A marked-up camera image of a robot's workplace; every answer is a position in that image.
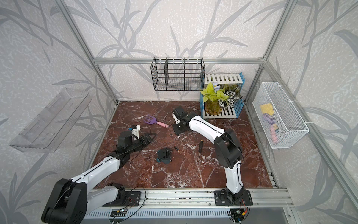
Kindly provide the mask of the teal alarm clock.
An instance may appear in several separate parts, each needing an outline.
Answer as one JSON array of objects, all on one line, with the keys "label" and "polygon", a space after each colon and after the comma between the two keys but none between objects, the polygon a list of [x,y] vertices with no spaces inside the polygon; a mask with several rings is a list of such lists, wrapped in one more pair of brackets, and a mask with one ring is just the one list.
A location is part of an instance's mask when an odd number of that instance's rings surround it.
[{"label": "teal alarm clock", "polygon": [[156,161],[158,163],[169,164],[172,161],[172,150],[168,147],[160,149],[156,155]]}]

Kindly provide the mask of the yellow black screwdriver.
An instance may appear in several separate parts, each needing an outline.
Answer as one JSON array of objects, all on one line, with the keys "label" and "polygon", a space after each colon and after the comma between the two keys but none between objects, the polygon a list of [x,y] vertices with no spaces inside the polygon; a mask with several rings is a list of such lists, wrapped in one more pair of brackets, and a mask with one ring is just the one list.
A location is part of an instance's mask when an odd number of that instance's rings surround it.
[{"label": "yellow black screwdriver", "polygon": [[202,153],[202,149],[203,149],[203,145],[204,145],[204,141],[203,140],[201,140],[200,142],[199,142],[199,150],[198,150],[198,159],[197,159],[197,162],[199,163],[199,161],[200,161],[200,155],[201,155],[201,153]]}]

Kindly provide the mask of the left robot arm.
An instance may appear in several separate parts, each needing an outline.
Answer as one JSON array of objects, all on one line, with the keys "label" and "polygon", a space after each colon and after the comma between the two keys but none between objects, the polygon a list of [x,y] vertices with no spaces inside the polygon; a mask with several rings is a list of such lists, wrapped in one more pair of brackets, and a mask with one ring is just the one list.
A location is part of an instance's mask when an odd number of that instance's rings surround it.
[{"label": "left robot arm", "polygon": [[117,139],[116,149],[91,169],[71,179],[61,179],[55,185],[44,208],[41,220],[47,224],[79,224],[85,215],[102,206],[128,206],[131,198],[122,184],[96,186],[110,174],[122,168],[130,154],[148,146],[155,133],[135,135],[124,131]]}]

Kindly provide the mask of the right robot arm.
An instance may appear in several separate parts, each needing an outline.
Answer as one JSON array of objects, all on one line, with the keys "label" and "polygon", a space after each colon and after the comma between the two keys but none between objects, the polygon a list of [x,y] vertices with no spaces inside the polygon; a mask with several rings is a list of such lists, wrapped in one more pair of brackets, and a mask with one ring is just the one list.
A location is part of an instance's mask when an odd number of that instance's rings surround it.
[{"label": "right robot arm", "polygon": [[224,167],[226,188],[214,192],[217,206],[252,206],[251,194],[245,189],[240,166],[244,160],[242,147],[232,129],[224,130],[205,121],[196,113],[187,113],[179,106],[172,112],[175,123],[172,127],[176,135],[195,131],[214,144],[219,164]]}]

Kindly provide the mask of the purple pink garden fork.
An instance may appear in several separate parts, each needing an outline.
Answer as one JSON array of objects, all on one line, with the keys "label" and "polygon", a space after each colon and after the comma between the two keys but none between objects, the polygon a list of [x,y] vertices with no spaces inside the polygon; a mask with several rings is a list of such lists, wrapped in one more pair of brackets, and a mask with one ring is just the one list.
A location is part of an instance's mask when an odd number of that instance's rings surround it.
[{"label": "purple pink garden fork", "polygon": [[157,119],[151,115],[146,115],[146,117],[144,118],[144,123],[149,124],[149,125],[157,124],[162,127],[169,128],[168,124],[157,121]]}]

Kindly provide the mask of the potted artificial plant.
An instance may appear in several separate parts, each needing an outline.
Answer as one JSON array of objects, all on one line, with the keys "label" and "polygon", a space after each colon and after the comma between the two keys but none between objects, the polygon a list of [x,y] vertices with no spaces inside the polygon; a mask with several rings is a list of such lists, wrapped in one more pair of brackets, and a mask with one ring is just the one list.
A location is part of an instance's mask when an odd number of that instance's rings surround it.
[{"label": "potted artificial plant", "polygon": [[219,115],[223,110],[234,108],[235,103],[242,99],[241,88],[238,84],[219,85],[210,82],[201,92],[204,111],[212,116]]}]

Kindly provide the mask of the blue white slatted crate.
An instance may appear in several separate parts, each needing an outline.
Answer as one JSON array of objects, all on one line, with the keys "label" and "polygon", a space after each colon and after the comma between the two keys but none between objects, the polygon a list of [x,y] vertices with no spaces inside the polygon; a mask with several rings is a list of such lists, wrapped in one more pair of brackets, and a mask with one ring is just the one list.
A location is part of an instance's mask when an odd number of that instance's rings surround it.
[{"label": "blue white slatted crate", "polygon": [[204,119],[238,118],[243,108],[243,74],[206,74],[200,92],[200,114]]}]

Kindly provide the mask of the yellow sponge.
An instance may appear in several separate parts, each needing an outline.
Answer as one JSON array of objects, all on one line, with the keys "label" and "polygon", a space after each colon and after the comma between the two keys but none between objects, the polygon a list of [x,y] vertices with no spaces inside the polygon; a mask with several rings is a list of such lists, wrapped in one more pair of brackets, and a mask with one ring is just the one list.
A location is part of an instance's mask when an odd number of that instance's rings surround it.
[{"label": "yellow sponge", "polygon": [[260,105],[260,109],[262,114],[268,114],[270,116],[273,116],[275,112],[271,103]]}]

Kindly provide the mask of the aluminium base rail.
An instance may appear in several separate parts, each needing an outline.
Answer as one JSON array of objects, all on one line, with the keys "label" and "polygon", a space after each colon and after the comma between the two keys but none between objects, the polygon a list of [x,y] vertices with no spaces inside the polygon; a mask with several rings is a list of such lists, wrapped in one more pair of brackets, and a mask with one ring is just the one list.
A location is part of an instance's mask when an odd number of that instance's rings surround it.
[{"label": "aluminium base rail", "polygon": [[[138,187],[134,190],[127,191],[121,196],[116,207],[130,208],[214,208],[220,207],[215,205],[214,192],[221,189],[143,189]],[[252,197],[253,205],[250,208],[284,208],[293,207],[294,203],[287,189],[277,188],[248,188]],[[95,189],[90,191],[87,196],[69,196],[65,202],[80,203],[87,206],[87,211],[91,212],[111,203],[116,199],[114,195],[117,188],[111,186],[104,189]],[[234,208],[234,205],[222,206]]]}]

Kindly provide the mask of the clear acrylic wall shelf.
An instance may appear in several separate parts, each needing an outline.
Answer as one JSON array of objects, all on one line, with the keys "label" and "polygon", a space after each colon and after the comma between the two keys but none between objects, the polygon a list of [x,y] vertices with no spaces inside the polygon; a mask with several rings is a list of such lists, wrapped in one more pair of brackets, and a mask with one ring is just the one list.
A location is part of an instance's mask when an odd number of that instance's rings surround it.
[{"label": "clear acrylic wall shelf", "polygon": [[91,100],[87,91],[62,89],[9,145],[23,153],[54,153]]}]

